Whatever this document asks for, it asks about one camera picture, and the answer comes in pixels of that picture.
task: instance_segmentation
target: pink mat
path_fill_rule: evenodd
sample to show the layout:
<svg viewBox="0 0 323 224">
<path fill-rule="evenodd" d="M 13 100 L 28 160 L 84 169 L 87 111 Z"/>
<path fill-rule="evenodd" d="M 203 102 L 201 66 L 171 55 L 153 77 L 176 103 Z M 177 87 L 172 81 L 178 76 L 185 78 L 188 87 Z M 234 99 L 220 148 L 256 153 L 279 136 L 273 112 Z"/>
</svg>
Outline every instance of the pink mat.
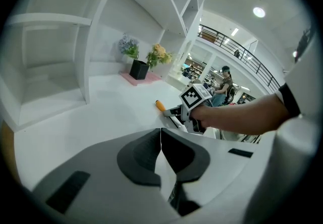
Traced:
<svg viewBox="0 0 323 224">
<path fill-rule="evenodd" d="M 147 72 L 146 79 L 144 80 L 136 80 L 129 75 L 129 73 L 119 73 L 122 77 L 124 77 L 127 81 L 129 81 L 132 85 L 137 86 L 138 84 L 150 84 L 154 81 L 160 81 L 161 78 L 156 76 L 151 72 Z"/>
</svg>

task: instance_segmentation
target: orange object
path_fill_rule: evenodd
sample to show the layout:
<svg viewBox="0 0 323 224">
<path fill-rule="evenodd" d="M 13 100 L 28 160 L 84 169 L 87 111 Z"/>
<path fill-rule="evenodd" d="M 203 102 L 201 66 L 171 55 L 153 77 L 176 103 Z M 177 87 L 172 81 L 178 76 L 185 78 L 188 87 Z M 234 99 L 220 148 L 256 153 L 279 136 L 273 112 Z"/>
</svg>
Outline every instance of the orange object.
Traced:
<svg viewBox="0 0 323 224">
<path fill-rule="evenodd" d="M 166 111 L 166 108 L 159 100 L 156 100 L 156 106 L 160 111 L 162 111 L 162 112 Z"/>
</svg>

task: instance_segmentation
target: potted plant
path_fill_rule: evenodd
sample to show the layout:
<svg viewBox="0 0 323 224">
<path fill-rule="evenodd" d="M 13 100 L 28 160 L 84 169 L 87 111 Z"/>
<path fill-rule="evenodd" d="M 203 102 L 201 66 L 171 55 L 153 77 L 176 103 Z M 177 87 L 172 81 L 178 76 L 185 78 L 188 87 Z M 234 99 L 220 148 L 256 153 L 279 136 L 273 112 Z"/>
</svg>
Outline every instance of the potted plant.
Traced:
<svg viewBox="0 0 323 224">
<path fill-rule="evenodd" d="M 165 48 L 159 44 L 152 46 L 152 50 L 148 53 L 146 59 L 147 63 L 138 60 L 139 46 L 136 39 L 130 38 L 124 34 L 119 41 L 119 49 L 122 54 L 132 58 L 134 61 L 131 66 L 129 75 L 136 80 L 144 80 L 146 78 L 149 67 L 155 67 L 158 63 L 169 64 L 172 61 L 172 54 L 167 53 Z"/>
</svg>

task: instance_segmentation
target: white cabinet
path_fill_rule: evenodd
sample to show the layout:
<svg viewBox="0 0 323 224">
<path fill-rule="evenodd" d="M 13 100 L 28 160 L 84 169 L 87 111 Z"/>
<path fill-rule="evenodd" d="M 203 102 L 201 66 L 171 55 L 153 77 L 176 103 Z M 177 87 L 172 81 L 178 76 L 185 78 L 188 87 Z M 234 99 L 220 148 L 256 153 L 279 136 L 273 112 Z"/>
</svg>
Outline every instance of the white cabinet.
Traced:
<svg viewBox="0 0 323 224">
<path fill-rule="evenodd" d="M 17 131 L 90 103 L 89 76 L 126 69 L 123 33 L 139 59 L 160 43 L 183 50 L 204 0 L 20 0 L 1 42 L 0 110 Z M 170 65 L 152 71 L 166 79 Z"/>
</svg>

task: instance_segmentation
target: black railing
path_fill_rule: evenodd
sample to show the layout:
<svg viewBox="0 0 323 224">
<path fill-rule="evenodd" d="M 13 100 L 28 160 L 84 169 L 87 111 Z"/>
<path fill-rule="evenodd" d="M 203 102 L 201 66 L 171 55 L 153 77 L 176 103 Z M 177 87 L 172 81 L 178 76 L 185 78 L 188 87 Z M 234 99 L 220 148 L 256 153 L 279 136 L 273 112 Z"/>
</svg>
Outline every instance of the black railing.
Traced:
<svg viewBox="0 0 323 224">
<path fill-rule="evenodd" d="M 277 80 L 257 59 L 257 57 L 255 57 L 251 52 L 230 37 L 202 24 L 200 24 L 197 36 L 221 47 L 225 51 L 238 58 L 246 66 L 248 66 L 272 92 L 279 89 Z"/>
</svg>

